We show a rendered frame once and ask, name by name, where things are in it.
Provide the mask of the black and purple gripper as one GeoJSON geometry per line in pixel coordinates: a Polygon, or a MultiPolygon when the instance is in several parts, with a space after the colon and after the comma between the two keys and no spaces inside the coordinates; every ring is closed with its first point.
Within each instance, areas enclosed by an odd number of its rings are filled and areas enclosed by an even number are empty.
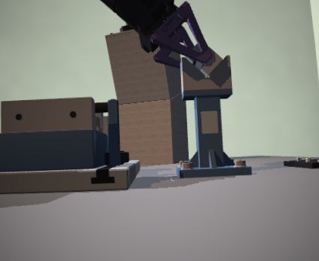
{"type": "Polygon", "coordinates": [[[211,51],[187,1],[177,7],[174,5],[174,0],[158,0],[149,11],[149,8],[140,0],[117,0],[114,9],[117,11],[116,15],[136,32],[138,32],[137,28],[139,29],[141,47],[147,53],[160,48],[153,57],[157,63],[180,69],[181,61],[168,57],[172,51],[204,64],[212,58],[211,51]],[[142,16],[144,17],[139,21],[142,16]],[[194,45],[182,26],[184,22],[188,23],[201,52],[192,49],[194,45]]]}

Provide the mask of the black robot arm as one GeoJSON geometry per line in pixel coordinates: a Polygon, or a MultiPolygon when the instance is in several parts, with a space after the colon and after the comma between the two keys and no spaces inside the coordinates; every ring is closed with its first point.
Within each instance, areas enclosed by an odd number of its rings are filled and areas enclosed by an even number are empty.
{"type": "MultiPolygon", "coordinates": [[[[105,5],[107,5],[114,13],[117,13],[117,11],[114,9],[117,3],[117,0],[100,0],[100,1],[102,1],[105,5]]],[[[140,0],[140,1],[150,9],[158,0],[140,0]]],[[[120,28],[120,32],[133,30],[132,27],[129,26],[127,23],[126,25],[127,26],[122,26],[120,28]]]]}

